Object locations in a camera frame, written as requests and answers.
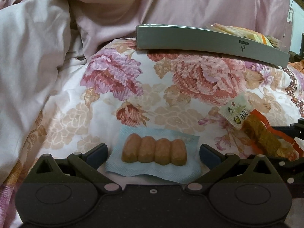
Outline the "yellow orange bread packet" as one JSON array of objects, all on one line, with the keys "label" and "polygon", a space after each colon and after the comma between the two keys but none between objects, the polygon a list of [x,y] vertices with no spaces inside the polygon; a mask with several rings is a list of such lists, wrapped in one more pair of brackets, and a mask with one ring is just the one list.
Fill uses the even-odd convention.
[{"label": "yellow orange bread packet", "polygon": [[242,28],[242,27],[234,27],[234,26],[229,26],[229,28],[234,29],[240,33],[242,33],[244,36],[246,36],[246,38],[254,40],[256,42],[268,45],[270,47],[272,47],[272,44],[270,43],[270,41],[268,40],[268,38],[266,36],[264,36],[263,34],[253,31],[251,29],[247,29],[247,28]]}]

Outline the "floral pink quilt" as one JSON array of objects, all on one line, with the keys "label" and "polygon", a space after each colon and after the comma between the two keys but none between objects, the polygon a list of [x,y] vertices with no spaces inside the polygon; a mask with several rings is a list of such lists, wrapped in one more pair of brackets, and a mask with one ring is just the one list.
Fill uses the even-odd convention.
[{"label": "floral pink quilt", "polygon": [[220,116],[219,109],[243,92],[274,126],[303,116],[303,74],[229,56],[137,51],[135,40],[114,40],[91,60],[67,57],[55,93],[43,112],[49,133],[13,186],[1,185],[1,227],[20,224],[13,199],[17,186],[43,153],[63,158],[114,139],[122,126],[176,130],[241,157],[249,139]]}]

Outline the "red spicy snack packet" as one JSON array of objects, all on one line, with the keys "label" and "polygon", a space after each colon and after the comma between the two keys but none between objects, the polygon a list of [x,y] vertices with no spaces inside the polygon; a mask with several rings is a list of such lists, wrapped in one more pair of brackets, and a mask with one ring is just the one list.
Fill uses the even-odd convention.
[{"label": "red spicy snack packet", "polygon": [[303,157],[303,149],[295,139],[271,127],[266,117],[255,109],[245,119],[241,130],[251,139],[259,153],[287,158],[289,161]]}]

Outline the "grey shallow cardboard box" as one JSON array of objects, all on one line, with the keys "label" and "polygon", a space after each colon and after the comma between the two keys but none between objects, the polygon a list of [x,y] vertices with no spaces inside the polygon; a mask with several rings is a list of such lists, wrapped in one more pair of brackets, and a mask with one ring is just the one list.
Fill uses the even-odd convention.
[{"label": "grey shallow cardboard box", "polygon": [[142,24],[135,28],[137,48],[205,51],[261,61],[279,67],[287,67],[290,55],[277,48],[208,29]]}]

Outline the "orange cloth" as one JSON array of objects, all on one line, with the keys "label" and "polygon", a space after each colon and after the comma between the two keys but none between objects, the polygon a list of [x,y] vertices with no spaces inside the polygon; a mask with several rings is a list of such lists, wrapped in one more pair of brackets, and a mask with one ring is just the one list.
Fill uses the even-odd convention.
[{"label": "orange cloth", "polygon": [[304,74],[304,60],[298,62],[289,62],[289,65]]}]

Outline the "small white cartoon packet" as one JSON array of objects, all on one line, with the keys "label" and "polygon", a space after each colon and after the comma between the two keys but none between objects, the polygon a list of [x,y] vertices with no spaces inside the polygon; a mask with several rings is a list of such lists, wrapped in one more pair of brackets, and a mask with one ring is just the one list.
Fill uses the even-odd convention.
[{"label": "small white cartoon packet", "polygon": [[253,110],[252,105],[247,101],[243,93],[227,102],[219,109],[219,114],[223,116],[232,126],[240,130],[246,118]]}]

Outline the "sausage pack light blue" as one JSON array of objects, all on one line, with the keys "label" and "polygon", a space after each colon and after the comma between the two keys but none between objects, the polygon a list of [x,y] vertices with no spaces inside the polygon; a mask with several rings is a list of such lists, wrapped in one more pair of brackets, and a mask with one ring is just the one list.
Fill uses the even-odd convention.
[{"label": "sausage pack light blue", "polygon": [[178,131],[123,126],[105,169],[124,177],[149,175],[186,184],[201,175],[198,141]]}]

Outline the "pale pink duvet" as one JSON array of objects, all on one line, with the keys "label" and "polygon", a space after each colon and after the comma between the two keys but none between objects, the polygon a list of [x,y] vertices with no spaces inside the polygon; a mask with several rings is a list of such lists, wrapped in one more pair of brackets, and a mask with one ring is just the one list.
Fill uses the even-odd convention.
[{"label": "pale pink duvet", "polygon": [[49,133],[43,109],[74,41],[68,0],[27,0],[1,10],[1,184],[13,186]]}]

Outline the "shiny pink satin sheet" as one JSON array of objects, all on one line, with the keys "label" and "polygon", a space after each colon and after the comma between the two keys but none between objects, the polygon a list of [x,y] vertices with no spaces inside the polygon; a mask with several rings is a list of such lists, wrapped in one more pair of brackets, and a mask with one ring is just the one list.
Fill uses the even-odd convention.
[{"label": "shiny pink satin sheet", "polygon": [[[1,0],[1,7],[27,0]],[[245,27],[281,39],[290,0],[68,0],[80,31],[83,53],[132,36],[140,24]]]}]

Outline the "clear cookie packet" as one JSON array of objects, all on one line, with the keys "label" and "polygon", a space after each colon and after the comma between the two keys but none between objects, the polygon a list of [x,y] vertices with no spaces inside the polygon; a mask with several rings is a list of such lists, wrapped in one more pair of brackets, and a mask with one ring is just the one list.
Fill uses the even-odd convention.
[{"label": "clear cookie packet", "polygon": [[279,39],[277,39],[273,36],[269,36],[269,35],[267,35],[265,37],[267,38],[267,40],[269,40],[272,47],[280,49],[280,50],[284,50],[286,48],[284,43],[282,41],[280,41]]}]

